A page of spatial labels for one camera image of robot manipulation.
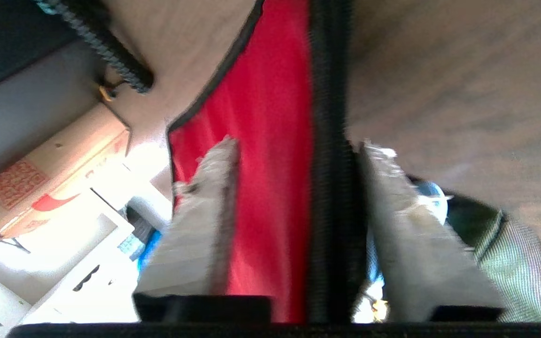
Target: open bag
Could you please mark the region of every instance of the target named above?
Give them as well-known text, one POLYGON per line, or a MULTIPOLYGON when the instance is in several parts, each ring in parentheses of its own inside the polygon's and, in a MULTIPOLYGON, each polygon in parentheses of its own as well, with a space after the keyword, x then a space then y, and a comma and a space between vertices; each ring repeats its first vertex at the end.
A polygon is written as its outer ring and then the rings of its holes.
POLYGON ((347 0, 258 0, 169 126, 177 207, 135 294, 143 323, 33 325, 10 336, 541 336, 541 324, 510 324, 541 323, 533 231, 456 194, 441 225, 392 152, 346 139, 351 15, 347 0), (352 326, 371 268, 385 278, 389 323, 352 326), (444 321, 475 324, 426 323, 444 321))

